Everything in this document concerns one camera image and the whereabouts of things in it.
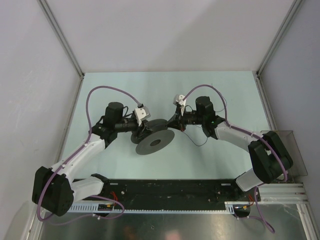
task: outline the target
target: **metal frame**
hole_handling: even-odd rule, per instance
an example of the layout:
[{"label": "metal frame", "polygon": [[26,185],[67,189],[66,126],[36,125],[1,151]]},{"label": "metal frame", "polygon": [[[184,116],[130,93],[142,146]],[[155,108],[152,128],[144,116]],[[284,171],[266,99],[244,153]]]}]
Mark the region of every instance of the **metal frame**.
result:
[{"label": "metal frame", "polygon": [[304,1],[305,0],[294,0],[294,2],[292,3],[288,13],[286,14],[278,32],[276,33],[268,51],[266,52],[260,66],[257,70],[258,76],[261,75],[261,73],[265,69],[267,63],[269,62],[269,60],[271,59],[271,57],[273,56],[273,54],[277,50],[278,46],[281,43],[281,40],[284,38],[285,34],[287,33],[288,29],[290,28],[294,18],[296,17],[297,13],[299,12]]},{"label": "metal frame", "polygon": [[80,77],[84,75],[83,71],[81,70],[81,67],[75,57],[74,52],[72,51],[64,33],[62,32],[47,0],[37,0],[41,9],[43,10],[44,15],[46,16],[49,24],[51,25],[55,35],[57,36],[58,40],[61,43],[62,48],[64,49],[65,53],[69,57],[74,69],[79,74]]}]

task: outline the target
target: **round plate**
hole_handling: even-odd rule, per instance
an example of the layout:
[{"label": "round plate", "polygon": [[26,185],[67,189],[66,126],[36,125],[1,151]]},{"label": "round plate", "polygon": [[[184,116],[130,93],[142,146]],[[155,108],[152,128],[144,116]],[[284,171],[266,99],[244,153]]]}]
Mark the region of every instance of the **round plate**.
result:
[{"label": "round plate", "polygon": [[175,133],[171,130],[156,131],[143,139],[136,146],[135,151],[140,155],[153,154],[171,143],[174,137]]}]

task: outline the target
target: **purple cable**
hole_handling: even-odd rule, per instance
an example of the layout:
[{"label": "purple cable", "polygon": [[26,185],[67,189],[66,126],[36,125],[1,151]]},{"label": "purple cable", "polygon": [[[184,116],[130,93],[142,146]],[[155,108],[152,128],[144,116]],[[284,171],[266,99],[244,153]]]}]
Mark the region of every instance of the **purple cable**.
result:
[{"label": "purple cable", "polygon": [[[87,139],[85,140],[84,144],[81,145],[71,156],[69,156],[65,161],[64,161],[64,165],[68,164],[68,162],[70,162],[70,160],[76,156],[84,147],[85,147],[85,144],[87,144],[89,141],[90,141],[90,137],[91,137],[91,134],[92,134],[92,125],[91,125],[91,120],[90,120],[90,116],[89,116],[89,99],[90,99],[90,96],[91,94],[97,90],[97,89],[111,89],[111,90],[115,90],[115,91],[118,91],[120,93],[123,93],[127,96],[129,96],[130,98],[132,98],[138,106],[141,106],[142,104],[134,97],[132,96],[130,93],[126,92],[126,91],[123,91],[121,89],[118,89],[118,88],[115,88],[115,87],[112,87],[112,86],[96,86],[94,87],[93,89],[90,90],[90,92],[88,93],[88,96],[86,97],[86,101],[85,101],[85,113],[86,113],[86,118],[88,120],[88,125],[89,125],[89,134],[88,134],[88,137]],[[51,175],[51,177],[48,179],[48,181],[46,182],[46,184],[44,185],[44,188],[42,189],[42,192],[40,194],[40,197],[39,197],[39,201],[38,201],[38,204],[37,204],[37,207],[36,207],[36,216],[38,218],[38,220],[40,222],[43,222],[43,221],[46,221],[48,219],[50,219],[52,216],[53,216],[53,213],[51,213],[49,216],[45,217],[45,218],[42,218],[41,217],[41,205],[42,205],[42,201],[44,200],[44,196],[45,196],[45,193],[49,187],[49,185],[51,184],[52,180],[54,179],[54,177],[58,174],[58,172],[62,169],[62,165],[59,166],[57,168],[57,170],[54,171],[54,173]]]},{"label": "purple cable", "polygon": [[249,136],[253,136],[255,137],[256,139],[259,139],[261,142],[263,142],[267,148],[271,151],[271,153],[273,154],[273,156],[275,157],[275,159],[277,160],[277,162],[279,163],[280,167],[281,167],[281,170],[283,172],[283,175],[284,175],[284,182],[286,182],[288,180],[288,175],[287,175],[287,171],[284,167],[284,165],[282,164],[279,156],[277,155],[276,151],[269,145],[269,143],[267,143],[267,141],[265,141],[262,137],[246,130],[246,129],[243,129],[241,127],[237,127],[237,126],[233,126],[229,123],[228,121],[228,111],[227,111],[227,105],[226,105],[226,102],[225,102],[225,99],[224,99],[224,96],[221,94],[221,92],[219,92],[215,87],[209,85],[209,84],[201,84],[201,85],[198,85],[198,86],[195,86],[190,92],[188,92],[188,94],[183,98],[183,100],[186,100],[187,97],[189,97],[189,95],[196,89],[198,88],[201,88],[201,87],[208,87],[208,88],[211,88],[213,89],[218,95],[219,97],[221,98],[221,101],[223,103],[223,106],[224,106],[224,118],[225,118],[225,123],[227,124],[228,127],[232,128],[232,129],[235,129],[235,130],[238,130],[242,133],[245,133]]},{"label": "purple cable", "polygon": [[[213,90],[219,95],[219,97],[221,98],[221,101],[222,101],[222,103],[223,103],[223,106],[224,106],[224,116],[225,116],[224,118],[225,118],[225,123],[227,124],[228,127],[232,128],[232,129],[235,129],[235,130],[237,130],[237,131],[240,131],[240,132],[242,132],[242,133],[245,133],[245,134],[247,134],[247,135],[249,135],[249,136],[253,136],[253,137],[255,137],[256,139],[259,139],[261,142],[263,142],[263,143],[266,145],[266,147],[271,151],[271,153],[273,154],[273,156],[275,157],[275,159],[276,159],[277,162],[279,163],[279,165],[280,165],[280,167],[281,167],[281,170],[282,170],[282,172],[283,172],[283,175],[284,175],[284,180],[283,180],[283,182],[286,182],[286,181],[288,180],[288,174],[287,174],[287,171],[286,171],[283,163],[281,162],[279,156],[277,155],[276,151],[275,151],[275,150],[270,146],[270,144],[267,143],[267,141],[265,141],[262,137],[254,134],[253,132],[250,132],[250,131],[248,131],[248,130],[246,130],[246,129],[243,129],[243,128],[240,128],[240,127],[237,127],[237,126],[233,126],[233,125],[231,125],[231,124],[228,122],[227,105],[226,105],[224,96],[223,96],[223,95],[221,94],[221,92],[219,92],[215,87],[213,87],[213,86],[211,86],[211,85],[209,85],[209,84],[201,84],[201,85],[195,86],[190,92],[188,92],[188,94],[183,98],[183,100],[186,100],[187,97],[188,97],[194,90],[196,90],[196,89],[198,89],[198,88],[201,88],[201,87],[211,88],[211,89],[213,89]],[[254,201],[255,201],[256,208],[257,208],[257,210],[258,210],[258,212],[259,212],[259,214],[260,214],[260,217],[250,216],[249,218],[263,221],[263,223],[266,225],[266,227],[268,228],[268,230],[269,230],[271,233],[274,234],[274,233],[276,232],[275,229],[271,226],[270,223],[268,223],[268,222],[266,221],[266,219],[264,218],[264,216],[263,216],[263,214],[262,214],[262,211],[261,211],[261,209],[260,209],[260,207],[259,207],[259,204],[258,204],[256,192],[257,192],[257,189],[258,189],[259,186],[254,187]]]},{"label": "purple cable", "polygon": [[81,215],[81,216],[78,216],[70,221],[66,221],[66,222],[63,222],[63,223],[53,223],[53,222],[49,222],[51,225],[54,225],[54,226],[63,226],[63,225],[67,225],[67,224],[70,224],[70,223],[73,223],[79,219],[82,219],[82,218],[86,218],[86,217],[100,217],[101,219],[116,219],[116,218],[119,218],[120,216],[122,216],[124,213],[125,213],[125,207],[118,201],[116,200],[113,200],[113,199],[110,199],[110,198],[107,198],[107,197],[103,197],[103,196],[97,196],[97,195],[92,195],[90,196],[92,198],[97,198],[97,199],[103,199],[103,200],[107,200],[107,201],[111,201],[115,204],[118,204],[121,208],[122,208],[122,211],[116,215],[116,216],[111,216],[111,217],[106,217],[106,216],[99,216],[99,215],[93,215],[93,213],[89,213],[89,214],[84,214],[84,215]]}]

